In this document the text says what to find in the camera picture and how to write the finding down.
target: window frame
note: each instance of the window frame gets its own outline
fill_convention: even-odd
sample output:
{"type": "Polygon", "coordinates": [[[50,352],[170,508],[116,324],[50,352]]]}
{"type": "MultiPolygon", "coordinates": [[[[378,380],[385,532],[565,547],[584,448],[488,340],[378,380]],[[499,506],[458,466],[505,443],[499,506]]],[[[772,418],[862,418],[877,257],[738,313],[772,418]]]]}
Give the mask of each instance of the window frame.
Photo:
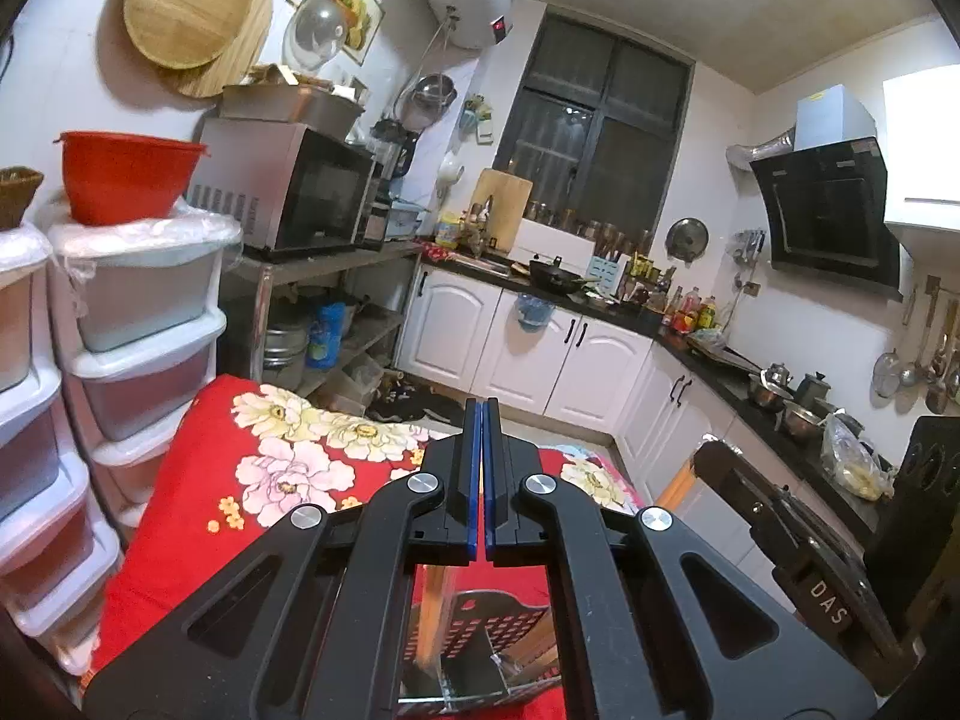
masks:
{"type": "Polygon", "coordinates": [[[574,178],[569,194],[570,206],[577,209],[578,215],[581,215],[584,191],[587,188],[587,179],[589,178],[589,172],[593,164],[593,159],[596,156],[597,145],[600,142],[600,135],[603,132],[604,122],[606,122],[606,119],[613,119],[621,124],[626,124],[628,127],[635,127],[636,129],[640,129],[643,132],[656,138],[660,138],[666,142],[672,141],[671,157],[670,163],[666,170],[664,189],[661,191],[659,205],[656,207],[656,213],[654,214],[653,224],[650,229],[649,240],[651,241],[653,240],[654,231],[661,220],[661,214],[664,211],[664,202],[666,201],[667,192],[669,191],[670,183],[673,179],[673,170],[677,162],[677,154],[680,150],[680,140],[683,138],[683,128],[686,124],[686,115],[688,114],[690,95],[692,94],[693,90],[693,76],[695,69],[696,63],[694,60],[680,55],[678,52],[670,50],[669,47],[663,46],[654,41],[642,40],[640,36],[635,34],[628,34],[625,33],[625,31],[617,30],[616,25],[607,25],[601,20],[594,22],[594,20],[591,20],[586,14],[577,14],[575,12],[570,13],[565,11],[565,9],[558,9],[551,6],[544,14],[544,19],[541,21],[538,33],[536,33],[536,39],[534,40],[533,47],[530,50],[530,55],[527,57],[526,67],[523,70],[523,76],[520,81],[520,85],[517,86],[517,94],[515,95],[514,102],[511,105],[507,122],[504,125],[503,135],[500,138],[496,156],[493,158],[493,167],[496,170],[510,172],[510,157],[514,152],[515,146],[517,145],[517,139],[520,136],[520,127],[522,125],[520,115],[517,112],[517,100],[520,98],[520,94],[524,91],[548,98],[549,100],[555,101],[555,103],[577,106],[579,108],[592,111],[592,119],[590,120],[589,132],[587,132],[587,140],[584,142],[583,154],[581,155],[580,162],[576,167],[576,177],[574,178]],[[533,69],[536,53],[538,52],[539,47],[544,40],[546,26],[551,20],[560,20],[561,22],[569,23],[570,25],[577,26],[578,28],[591,29],[595,32],[600,32],[613,40],[613,49],[611,50],[610,60],[608,60],[607,72],[604,77],[603,88],[600,92],[599,98],[597,98],[596,95],[584,95],[582,98],[579,98],[579,100],[575,97],[565,97],[562,93],[560,93],[560,89],[557,85],[539,83],[536,81],[536,79],[531,78],[531,69],[533,69]],[[611,83],[613,82],[613,73],[616,70],[616,63],[618,57],[620,57],[620,52],[625,46],[632,47],[636,50],[642,50],[642,52],[650,52],[660,59],[678,65],[683,69],[683,72],[685,73],[685,79],[683,80],[682,90],[680,90],[680,98],[677,101],[677,108],[674,117],[675,124],[672,129],[667,130],[663,127],[658,127],[647,117],[640,115],[631,116],[628,112],[624,111],[622,107],[618,110],[611,110],[611,106],[608,105],[608,95],[610,94],[611,83]]]}

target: kettle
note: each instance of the kettle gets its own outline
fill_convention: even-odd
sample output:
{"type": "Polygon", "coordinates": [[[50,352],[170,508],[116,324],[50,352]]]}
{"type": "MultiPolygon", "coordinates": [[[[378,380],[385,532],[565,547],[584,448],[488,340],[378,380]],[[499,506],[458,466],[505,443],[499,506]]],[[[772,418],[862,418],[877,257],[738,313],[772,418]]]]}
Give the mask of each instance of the kettle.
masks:
{"type": "Polygon", "coordinates": [[[763,370],[763,378],[777,386],[786,387],[793,377],[789,369],[782,362],[774,362],[766,370],[763,370]]]}
{"type": "Polygon", "coordinates": [[[797,388],[795,400],[803,408],[809,409],[816,398],[826,398],[829,391],[829,384],[824,381],[824,375],[818,370],[815,374],[808,373],[803,377],[803,381],[797,388]]]}

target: metal screw head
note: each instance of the metal screw head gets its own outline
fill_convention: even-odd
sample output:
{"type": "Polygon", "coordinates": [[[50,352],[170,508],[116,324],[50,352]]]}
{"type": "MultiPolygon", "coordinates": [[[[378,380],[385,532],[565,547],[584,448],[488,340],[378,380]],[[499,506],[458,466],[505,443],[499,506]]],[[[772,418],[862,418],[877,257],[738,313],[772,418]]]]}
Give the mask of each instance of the metal screw head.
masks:
{"type": "Polygon", "coordinates": [[[557,480],[545,473],[535,473],[533,476],[528,476],[525,484],[527,490],[537,495],[549,495],[557,488],[557,480]]]}
{"type": "Polygon", "coordinates": [[[424,471],[415,473],[407,479],[407,487],[411,488],[414,493],[433,493],[439,486],[440,482],[437,477],[432,473],[425,473],[424,471]]]}
{"type": "Polygon", "coordinates": [[[673,525],[673,514],[659,506],[651,506],[640,514],[640,522],[652,531],[665,531],[673,525]]]}
{"type": "Polygon", "coordinates": [[[319,506],[313,505],[296,507],[290,515],[290,521],[293,523],[293,526],[300,528],[301,531],[317,527],[322,519],[323,511],[319,506]]]}

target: red plastic bowl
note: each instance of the red plastic bowl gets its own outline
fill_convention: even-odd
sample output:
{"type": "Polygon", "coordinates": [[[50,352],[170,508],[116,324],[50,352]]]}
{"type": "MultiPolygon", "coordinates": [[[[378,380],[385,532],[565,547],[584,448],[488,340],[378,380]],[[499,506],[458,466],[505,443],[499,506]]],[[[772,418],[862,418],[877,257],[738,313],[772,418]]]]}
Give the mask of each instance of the red plastic bowl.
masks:
{"type": "Polygon", "coordinates": [[[80,224],[165,218],[186,189],[202,143],[122,132],[62,132],[64,189],[80,224]]]}

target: black countertop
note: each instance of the black countertop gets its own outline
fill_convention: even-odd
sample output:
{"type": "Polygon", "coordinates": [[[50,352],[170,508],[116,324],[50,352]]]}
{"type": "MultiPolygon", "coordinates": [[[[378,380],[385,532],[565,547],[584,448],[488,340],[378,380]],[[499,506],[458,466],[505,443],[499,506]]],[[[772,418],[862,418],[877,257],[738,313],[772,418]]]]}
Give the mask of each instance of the black countertop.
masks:
{"type": "Polygon", "coordinates": [[[467,276],[467,278],[473,278],[496,287],[502,287],[511,292],[536,295],[537,298],[549,300],[554,305],[568,311],[599,319],[625,330],[654,338],[655,343],[659,343],[691,373],[716,392],[736,412],[738,418],[753,430],[757,437],[766,443],[793,473],[800,477],[800,480],[810,485],[814,493],[819,495],[827,504],[827,507],[840,518],[840,521],[846,525],[861,546],[866,546],[872,535],[877,531],[883,504],[870,503],[840,488],[829,477],[820,463],[819,440],[811,442],[806,447],[801,447],[796,445],[790,437],[776,432],[774,415],[762,412],[752,405],[748,399],[750,380],[745,372],[720,365],[718,362],[709,360],[698,352],[692,351],[686,341],[673,332],[661,330],[653,335],[650,332],[645,332],[640,319],[635,314],[594,308],[587,303],[582,295],[568,295],[563,298],[535,287],[529,279],[522,276],[495,274],[492,271],[482,271],[452,260],[437,263],[425,262],[424,264],[435,266],[442,271],[467,276]]]}

